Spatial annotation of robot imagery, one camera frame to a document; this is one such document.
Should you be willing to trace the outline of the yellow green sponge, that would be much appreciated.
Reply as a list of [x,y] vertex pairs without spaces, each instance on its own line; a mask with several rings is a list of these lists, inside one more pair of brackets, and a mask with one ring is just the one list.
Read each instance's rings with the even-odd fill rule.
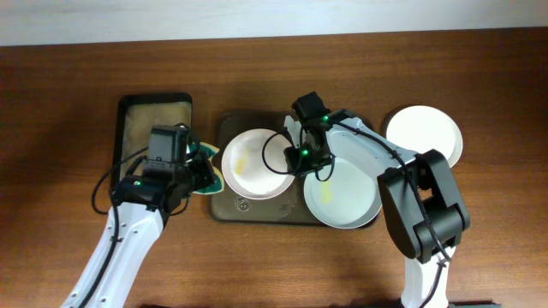
[[197,171],[196,188],[193,193],[212,195],[224,190],[224,178],[219,169],[213,166],[212,159],[219,153],[215,145],[200,143],[189,145],[187,162]]

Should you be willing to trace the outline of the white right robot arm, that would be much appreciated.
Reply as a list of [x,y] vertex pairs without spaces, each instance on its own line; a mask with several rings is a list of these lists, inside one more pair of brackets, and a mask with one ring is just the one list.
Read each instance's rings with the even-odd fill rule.
[[333,228],[360,228],[384,213],[404,256],[401,307],[448,307],[450,261],[470,226],[450,164],[442,153],[395,145],[347,110],[287,116],[288,170],[304,176],[307,208]]

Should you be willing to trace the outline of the cream white plate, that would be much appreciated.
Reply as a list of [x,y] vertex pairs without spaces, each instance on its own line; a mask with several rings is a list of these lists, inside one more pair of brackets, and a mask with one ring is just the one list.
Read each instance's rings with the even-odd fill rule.
[[442,110],[414,105],[398,110],[387,122],[387,140],[405,149],[425,153],[439,151],[450,167],[463,153],[463,137],[456,122]]

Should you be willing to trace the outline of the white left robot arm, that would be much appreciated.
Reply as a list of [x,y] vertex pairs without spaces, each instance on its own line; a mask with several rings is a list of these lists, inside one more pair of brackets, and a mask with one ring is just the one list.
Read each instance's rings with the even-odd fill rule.
[[111,207],[99,243],[64,307],[122,307],[145,256],[168,220],[188,207],[192,195],[223,181],[208,150],[181,158],[151,158],[139,150],[110,191]]

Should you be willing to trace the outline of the pink plate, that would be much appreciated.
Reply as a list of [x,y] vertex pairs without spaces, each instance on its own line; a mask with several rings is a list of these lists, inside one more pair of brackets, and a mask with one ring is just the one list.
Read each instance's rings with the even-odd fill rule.
[[265,142],[273,130],[255,128],[234,137],[223,150],[221,168],[226,184],[238,195],[265,200],[285,192],[293,175],[279,175],[269,170],[262,159]]

